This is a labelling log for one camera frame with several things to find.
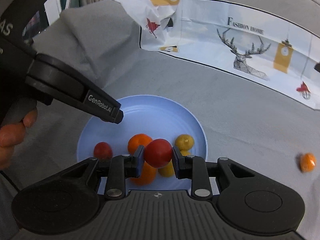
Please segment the gray tablecloth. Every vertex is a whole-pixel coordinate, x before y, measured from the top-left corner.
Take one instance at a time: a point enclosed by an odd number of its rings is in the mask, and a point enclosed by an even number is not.
[[[319,112],[231,74],[140,49],[139,27],[112,0],[63,12],[35,39],[35,48],[69,63],[114,98],[153,94],[187,107],[206,133],[208,160],[226,156],[295,189],[306,205],[298,232],[319,240],[320,169],[302,174],[296,163],[305,152],[320,159]],[[39,119],[7,170],[20,187],[74,164],[90,117],[57,101],[38,108]]]

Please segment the red lamp print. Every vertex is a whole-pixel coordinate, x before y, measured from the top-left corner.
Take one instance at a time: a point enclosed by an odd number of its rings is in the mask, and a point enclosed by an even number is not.
[[[157,36],[154,34],[154,31],[160,26],[159,24],[156,24],[155,22],[150,22],[150,20],[147,18],[148,25],[146,25],[146,28],[148,28],[149,32],[152,33],[156,38]]]
[[[310,91],[305,84],[305,82],[302,82],[301,86],[296,89],[298,92],[302,93],[302,96],[305,100],[309,100],[311,97]]]

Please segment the deer illustration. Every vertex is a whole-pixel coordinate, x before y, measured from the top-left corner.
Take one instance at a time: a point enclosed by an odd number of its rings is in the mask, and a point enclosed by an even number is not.
[[[256,51],[254,50],[254,44],[252,43],[251,49],[246,50],[244,54],[240,54],[237,51],[236,46],[233,44],[233,41],[235,38],[233,37],[230,42],[228,41],[228,39],[226,39],[226,33],[230,29],[231,28],[224,31],[222,33],[222,36],[220,35],[218,29],[217,29],[217,32],[218,32],[218,35],[219,35],[221,41],[231,49],[230,51],[233,54],[236,55],[235,61],[233,62],[233,68],[240,70],[242,72],[245,72],[245,73],[249,73],[249,74],[256,76],[258,78],[262,78],[264,80],[269,80],[268,76],[264,72],[258,71],[256,69],[254,69],[253,67],[250,67],[249,65],[247,65],[246,58],[252,58],[251,55],[265,53],[270,48],[271,44],[269,44],[269,46],[266,49],[264,49],[264,44],[259,36],[259,39],[261,41],[261,45],[259,48],[257,48]]]

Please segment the black device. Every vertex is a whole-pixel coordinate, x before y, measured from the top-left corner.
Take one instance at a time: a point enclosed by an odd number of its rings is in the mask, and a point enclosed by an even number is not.
[[[120,123],[120,103],[64,62],[23,41],[29,20],[47,0],[0,0],[0,126],[19,122],[40,101],[57,99]]]
[[[173,148],[186,190],[126,194],[125,179],[138,177],[144,147],[108,162],[92,157],[20,191],[12,213],[21,227],[13,240],[175,239],[298,240],[305,206],[293,189],[225,157],[217,163],[182,156]],[[98,195],[101,177],[108,177]],[[219,195],[212,195],[215,177]]]

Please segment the orange tomato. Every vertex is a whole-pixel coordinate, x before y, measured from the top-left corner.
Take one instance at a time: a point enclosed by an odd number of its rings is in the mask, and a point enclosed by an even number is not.
[[[133,155],[140,145],[146,147],[152,138],[144,133],[134,135],[128,142],[128,152]]]
[[[300,168],[303,172],[312,171],[316,164],[316,157],[312,153],[306,153],[300,158]]]
[[[139,178],[131,178],[131,181],[139,186],[148,185],[156,178],[157,169],[144,162],[141,176]]]

